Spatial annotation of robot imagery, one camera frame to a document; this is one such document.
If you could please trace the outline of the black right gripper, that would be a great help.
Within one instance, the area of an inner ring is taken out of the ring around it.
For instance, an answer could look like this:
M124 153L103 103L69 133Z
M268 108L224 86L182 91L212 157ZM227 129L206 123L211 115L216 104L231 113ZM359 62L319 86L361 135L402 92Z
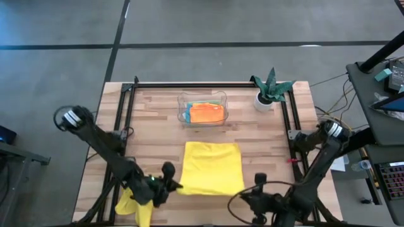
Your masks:
M243 192L240 198L249 205L250 210L254 213L252 224L266 224L267 218L265 214L267 212L278 214L284 211L280 194Z

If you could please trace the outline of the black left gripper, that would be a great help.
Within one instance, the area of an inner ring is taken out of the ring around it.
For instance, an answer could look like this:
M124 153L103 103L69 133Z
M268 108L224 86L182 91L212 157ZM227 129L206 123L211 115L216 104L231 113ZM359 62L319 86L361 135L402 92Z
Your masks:
M149 175L143 180L140 189L134 192L134 200L141 205L152 201L154 207L160 207L167 202L171 192L182 188L183 186L172 178Z

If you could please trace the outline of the yellow microfiber towel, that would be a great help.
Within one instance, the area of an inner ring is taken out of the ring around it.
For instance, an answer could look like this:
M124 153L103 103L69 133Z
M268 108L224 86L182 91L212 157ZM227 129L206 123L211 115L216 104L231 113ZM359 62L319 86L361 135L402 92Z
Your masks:
M187 142L180 184L182 195L234 195L245 189L239 145Z
M122 190L122 195L114 208L116 214L135 214L135 222L139 227L150 227L154 208L153 201L149 201L147 204L141 205L131 198L132 195L133 193L129 188Z

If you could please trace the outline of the blue microfiber towel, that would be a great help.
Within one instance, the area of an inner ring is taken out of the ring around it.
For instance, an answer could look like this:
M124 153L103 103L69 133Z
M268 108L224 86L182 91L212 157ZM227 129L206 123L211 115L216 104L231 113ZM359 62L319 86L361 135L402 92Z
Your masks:
M186 110L183 113L184 119L186 123L191 123L191 115L190 115L190 109L193 107L193 103L187 103L186 104Z

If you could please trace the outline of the orange microfiber towel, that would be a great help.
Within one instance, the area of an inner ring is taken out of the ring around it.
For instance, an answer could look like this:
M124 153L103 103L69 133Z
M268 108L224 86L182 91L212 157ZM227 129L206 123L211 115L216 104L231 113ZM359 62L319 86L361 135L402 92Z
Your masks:
M214 103L193 103L189 108L190 123L214 123L224 120L225 109L223 105Z

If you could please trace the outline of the white paper sheet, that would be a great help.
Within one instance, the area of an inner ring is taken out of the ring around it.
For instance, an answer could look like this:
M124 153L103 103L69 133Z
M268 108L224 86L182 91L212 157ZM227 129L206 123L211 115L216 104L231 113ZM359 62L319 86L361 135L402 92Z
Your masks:
M349 158L347 155L341 156L337 159L335 159L330 167L331 170L333 171L338 171L338 172L345 172L346 171L346 166L349 164Z

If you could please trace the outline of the white plant pot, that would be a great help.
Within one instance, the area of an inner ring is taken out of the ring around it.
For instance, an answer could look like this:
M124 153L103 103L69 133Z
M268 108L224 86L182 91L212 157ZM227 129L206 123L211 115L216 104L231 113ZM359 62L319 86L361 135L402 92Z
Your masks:
M272 108L272 101L265 100L261 93L258 92L254 99L254 108L260 112L268 112Z

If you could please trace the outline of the clear water bottle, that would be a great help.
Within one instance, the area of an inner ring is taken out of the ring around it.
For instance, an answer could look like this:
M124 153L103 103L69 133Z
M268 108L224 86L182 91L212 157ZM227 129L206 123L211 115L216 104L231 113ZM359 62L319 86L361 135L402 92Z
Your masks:
M369 160L361 160L357 163L354 163L351 166L351 169L355 172L361 172L361 171L369 170L371 168L372 168L372 165Z

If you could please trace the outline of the artificial green plant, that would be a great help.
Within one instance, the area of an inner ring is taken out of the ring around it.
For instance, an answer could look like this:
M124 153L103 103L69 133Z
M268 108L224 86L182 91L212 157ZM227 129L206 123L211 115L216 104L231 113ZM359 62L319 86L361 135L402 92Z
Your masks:
M259 88L258 100L261 103L272 103L285 102L286 99L284 97L284 93L292 90L296 80L277 83L276 72L275 68L273 67L271 68L265 82L263 82L261 78L257 76L251 76L250 82Z

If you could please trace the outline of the keyboard with coloured keys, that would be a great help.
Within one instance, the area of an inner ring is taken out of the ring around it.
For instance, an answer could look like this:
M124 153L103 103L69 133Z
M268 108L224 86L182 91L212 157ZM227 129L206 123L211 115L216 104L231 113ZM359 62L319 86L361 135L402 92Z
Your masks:
M404 199L404 161L377 164L376 173L390 201Z

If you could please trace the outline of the dark tablet screen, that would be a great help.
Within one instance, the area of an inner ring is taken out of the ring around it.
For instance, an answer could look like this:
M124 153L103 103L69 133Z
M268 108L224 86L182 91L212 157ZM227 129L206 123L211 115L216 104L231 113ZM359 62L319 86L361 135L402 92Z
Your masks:
M397 93L390 97L375 93L374 98L376 101L370 107L375 110L404 112L404 92Z

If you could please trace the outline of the small teal box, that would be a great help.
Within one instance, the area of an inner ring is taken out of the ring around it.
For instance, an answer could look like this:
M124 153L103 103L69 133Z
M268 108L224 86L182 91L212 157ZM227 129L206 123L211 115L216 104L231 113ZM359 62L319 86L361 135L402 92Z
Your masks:
M386 79L387 77L389 77L391 74L392 74L392 71L390 69L386 68L386 69L383 69L382 71L380 71L379 73L377 73L374 76L374 79L377 82L380 82L380 81Z

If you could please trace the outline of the black device with blue light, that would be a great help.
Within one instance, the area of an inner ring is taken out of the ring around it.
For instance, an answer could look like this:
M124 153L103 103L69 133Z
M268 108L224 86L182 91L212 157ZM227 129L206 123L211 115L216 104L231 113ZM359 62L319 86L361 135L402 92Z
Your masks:
M0 125L0 143L14 144L17 133Z

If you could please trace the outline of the black electronic device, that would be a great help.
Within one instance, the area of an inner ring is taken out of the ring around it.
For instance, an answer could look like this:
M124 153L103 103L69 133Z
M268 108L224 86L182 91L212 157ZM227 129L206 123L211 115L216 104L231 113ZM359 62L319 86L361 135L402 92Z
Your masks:
M384 82L384 90L389 93L399 93L404 86L404 63L398 60L390 61L388 69L391 75Z

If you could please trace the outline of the black metal pole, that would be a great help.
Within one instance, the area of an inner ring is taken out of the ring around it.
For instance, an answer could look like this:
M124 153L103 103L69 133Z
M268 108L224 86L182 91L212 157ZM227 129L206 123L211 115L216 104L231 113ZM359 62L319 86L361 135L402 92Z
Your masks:
M384 47L379 49L374 55L359 66L359 70L363 73L369 73L376 65L382 62L386 57L398 50L404 45L404 30L394 39L389 41Z

